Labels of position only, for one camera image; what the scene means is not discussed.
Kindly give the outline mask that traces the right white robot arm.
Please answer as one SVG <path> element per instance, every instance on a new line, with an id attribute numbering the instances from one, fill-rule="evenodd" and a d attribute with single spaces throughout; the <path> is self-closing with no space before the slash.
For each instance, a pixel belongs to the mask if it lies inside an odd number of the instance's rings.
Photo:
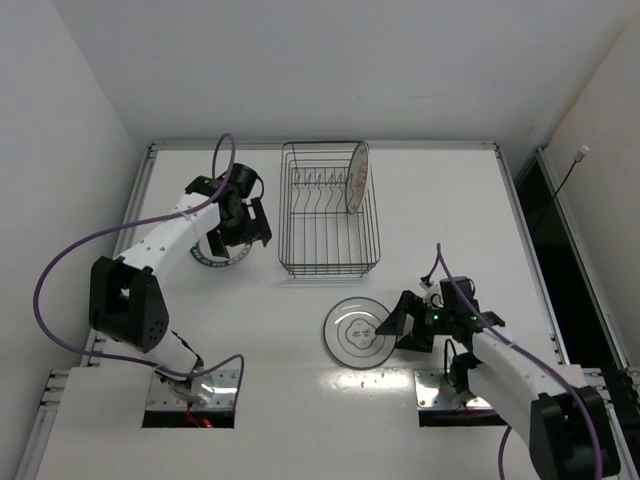
<path id="1" fill-rule="evenodd" d="M 594 387 L 574 386 L 566 378 L 579 367 L 546 368 L 520 352 L 505 322 L 480 311 L 471 279 L 422 281 L 426 296 L 403 291 L 377 334 L 396 337 L 400 350 L 429 353 L 440 335 L 463 345 L 448 368 L 452 387 L 491 405 L 526 443 L 539 478 L 604 479 L 620 473 L 604 399 Z"/>

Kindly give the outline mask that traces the grey rimmed white plate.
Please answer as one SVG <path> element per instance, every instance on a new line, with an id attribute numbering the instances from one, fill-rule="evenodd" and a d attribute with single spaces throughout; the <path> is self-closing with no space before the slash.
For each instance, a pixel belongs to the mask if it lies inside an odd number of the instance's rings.
<path id="1" fill-rule="evenodd" d="M 370 370 L 383 365 L 395 350 L 396 338 L 376 330 L 389 310 L 369 297 L 349 297 L 337 303 L 323 324 L 323 341 L 332 359 L 347 368 Z"/>

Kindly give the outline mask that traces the orange sunburst pattern plate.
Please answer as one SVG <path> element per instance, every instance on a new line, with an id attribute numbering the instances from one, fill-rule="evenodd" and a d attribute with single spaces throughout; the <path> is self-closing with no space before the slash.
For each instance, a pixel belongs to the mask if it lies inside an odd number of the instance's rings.
<path id="1" fill-rule="evenodd" d="M 369 182 L 369 146 L 359 142 L 351 155 L 345 181 L 345 205 L 348 214 L 355 214 L 365 196 Z"/>

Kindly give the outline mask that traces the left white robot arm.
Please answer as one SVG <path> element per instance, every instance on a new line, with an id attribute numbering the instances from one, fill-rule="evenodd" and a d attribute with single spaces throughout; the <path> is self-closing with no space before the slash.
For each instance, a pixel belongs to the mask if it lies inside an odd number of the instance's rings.
<path id="1" fill-rule="evenodd" d="M 232 248 L 271 240 L 262 202 L 250 195 L 260 180 L 243 164 L 233 166 L 230 178 L 198 176 L 179 198 L 176 217 L 117 257 L 99 258 L 91 268 L 91 328 L 136 351 L 161 376 L 191 380 L 203 362 L 171 330 L 162 284 L 201 240 L 219 259 L 229 259 Z"/>

